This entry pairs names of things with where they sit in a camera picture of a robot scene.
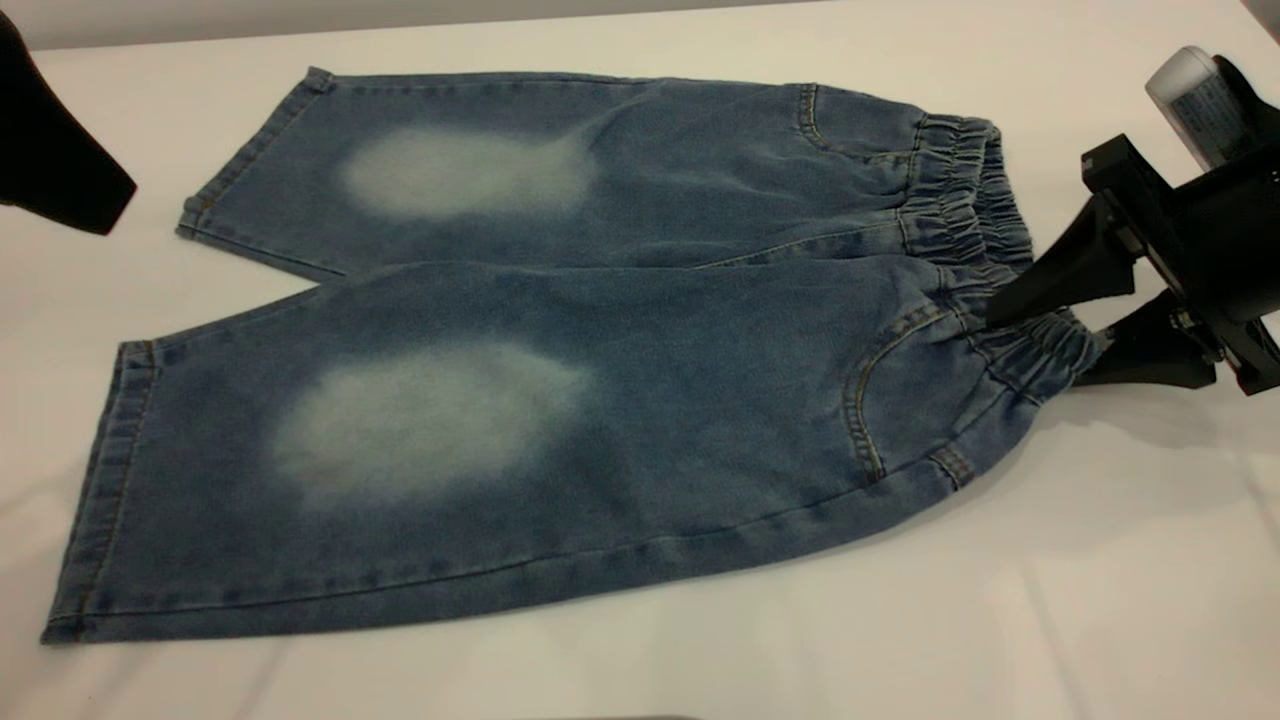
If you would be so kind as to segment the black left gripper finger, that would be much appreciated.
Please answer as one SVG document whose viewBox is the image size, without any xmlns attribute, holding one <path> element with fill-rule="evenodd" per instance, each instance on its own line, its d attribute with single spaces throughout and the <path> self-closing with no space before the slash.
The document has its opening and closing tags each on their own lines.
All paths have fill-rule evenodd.
<svg viewBox="0 0 1280 720">
<path fill-rule="evenodd" d="M 137 190 L 68 111 L 20 31 L 1 17 L 1 202 L 60 225 L 109 234 Z"/>
</svg>

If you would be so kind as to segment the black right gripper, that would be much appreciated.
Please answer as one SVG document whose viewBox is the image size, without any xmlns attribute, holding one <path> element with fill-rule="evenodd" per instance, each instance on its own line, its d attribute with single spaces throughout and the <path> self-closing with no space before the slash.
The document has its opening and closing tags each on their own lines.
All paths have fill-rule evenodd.
<svg viewBox="0 0 1280 720">
<path fill-rule="evenodd" d="M 1075 388 L 1119 384 L 1199 389 L 1228 366 L 1244 395 L 1277 388 L 1277 147 L 1171 186 L 1125 136 L 1087 152 L 1091 199 L 1057 241 L 987 306 L 1007 327 L 1064 307 L 1129 295 L 1135 266 L 1165 287 L 1100 332 Z"/>
</svg>

